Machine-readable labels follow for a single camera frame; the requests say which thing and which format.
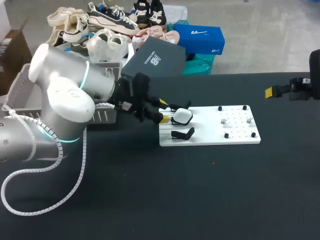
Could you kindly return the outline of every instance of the gray shoe box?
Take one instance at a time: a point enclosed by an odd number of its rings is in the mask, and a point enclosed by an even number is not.
[[[186,49],[171,42],[148,37],[121,71],[131,80],[137,73],[149,77],[174,77],[186,68]]]

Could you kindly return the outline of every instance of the pink sneaker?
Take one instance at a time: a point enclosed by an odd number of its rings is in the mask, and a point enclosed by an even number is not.
[[[161,33],[162,27],[161,26],[152,26],[145,29],[140,30],[137,35],[133,36],[132,38],[132,45],[135,49],[139,49],[144,42],[147,40],[149,36],[152,36],[156,33]]]
[[[152,35],[152,37],[164,40],[166,42],[172,44],[178,44],[180,40],[180,34],[177,31],[168,31],[167,33],[164,32],[156,32]]]

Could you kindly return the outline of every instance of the cable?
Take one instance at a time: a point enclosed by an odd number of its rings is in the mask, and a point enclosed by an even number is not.
[[[17,175],[21,175],[21,174],[29,174],[29,173],[44,173],[44,172],[48,172],[50,170],[55,169],[62,161],[63,159],[63,155],[64,155],[64,151],[63,151],[63,147],[61,145],[61,142],[58,138],[58,136],[48,127],[46,126],[44,123],[42,123],[39,119],[34,119],[32,117],[28,117],[28,116],[23,116],[23,115],[18,115],[16,114],[16,111],[12,110],[10,107],[8,107],[7,105],[4,105],[4,107],[6,109],[9,110],[9,114],[10,116],[8,118],[17,118],[21,123],[23,122],[23,126],[26,127],[26,123],[25,121],[29,121],[32,123],[37,124],[38,126],[40,126],[41,128],[43,128],[49,135],[52,136],[52,138],[54,139],[54,141],[57,144],[58,147],[58,158],[55,161],[54,164],[52,164],[51,166],[45,167],[45,168],[34,168],[34,169],[22,169],[22,170],[18,170],[15,171],[13,173],[11,173],[4,181],[1,187],[1,199],[3,202],[3,205],[5,206],[5,208],[15,214],[15,215],[19,215],[19,216],[37,216],[37,215],[41,215],[41,214],[45,214],[48,213],[54,209],[56,209],[57,207],[59,207],[60,205],[62,205],[63,203],[65,203],[78,189],[82,178],[84,176],[84,172],[85,172],[85,166],[86,166],[86,158],[87,158],[87,128],[84,129],[83,131],[83,147],[82,147],[82,165],[81,165],[81,171],[80,171],[80,175],[78,180],[76,181],[73,189],[68,193],[67,196],[65,196],[62,200],[60,200],[58,203],[54,204],[53,206],[50,206],[48,208],[45,208],[43,210],[40,211],[34,211],[34,212],[23,212],[23,211],[17,211],[15,209],[13,209],[7,202],[6,199],[6,187],[8,182],[15,176]]]

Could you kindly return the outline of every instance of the new balance logo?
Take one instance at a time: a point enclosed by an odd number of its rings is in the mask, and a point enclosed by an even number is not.
[[[153,52],[150,54],[150,56],[145,60],[144,64],[147,64],[147,63],[151,60],[150,63],[153,64],[153,65],[155,65],[155,66],[157,66],[158,63],[161,61],[161,58],[160,58],[157,54],[155,54],[155,53],[156,53],[156,52],[153,51]]]
[[[154,57],[151,59],[150,63],[157,66],[160,61],[161,58],[157,54],[155,54]]]
[[[192,31],[191,34],[205,34],[208,31]]]

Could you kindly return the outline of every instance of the black sneaker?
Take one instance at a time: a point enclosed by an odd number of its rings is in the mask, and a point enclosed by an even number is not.
[[[110,5],[110,1],[107,1],[108,4],[105,3],[104,0],[102,0],[102,3],[98,6],[98,9],[103,12],[106,9],[112,9],[112,10],[119,10],[119,16],[126,16],[128,18],[130,18],[132,21],[134,21],[135,23],[137,22],[137,16],[134,13],[131,12],[126,12],[124,7],[115,5],[112,6]]]
[[[134,3],[135,15],[137,16],[136,23],[140,29],[145,29],[149,27],[150,23],[150,4],[147,0],[138,0],[137,3]]]
[[[138,25],[130,18],[121,15],[118,9],[104,8],[99,10],[92,2],[88,4],[88,25],[98,28],[106,28],[124,35],[136,35],[139,32]]]
[[[160,0],[152,0],[150,5],[150,24],[151,26],[161,26],[163,31],[167,32],[167,18],[164,11],[164,6]]]

